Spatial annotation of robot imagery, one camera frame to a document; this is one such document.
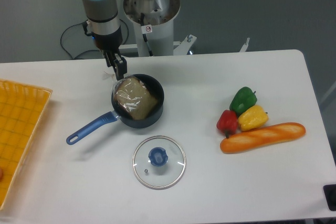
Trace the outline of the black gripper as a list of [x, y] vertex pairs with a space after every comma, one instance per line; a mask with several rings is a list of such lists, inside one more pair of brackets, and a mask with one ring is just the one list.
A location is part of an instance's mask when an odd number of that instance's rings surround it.
[[119, 55], [119, 47], [123, 41], [120, 21], [111, 19], [106, 22], [96, 22], [87, 19], [82, 23], [82, 27], [85, 35], [92, 37], [96, 47], [103, 51], [107, 67], [111, 67], [113, 63], [116, 79], [123, 79], [127, 73], [127, 61]]

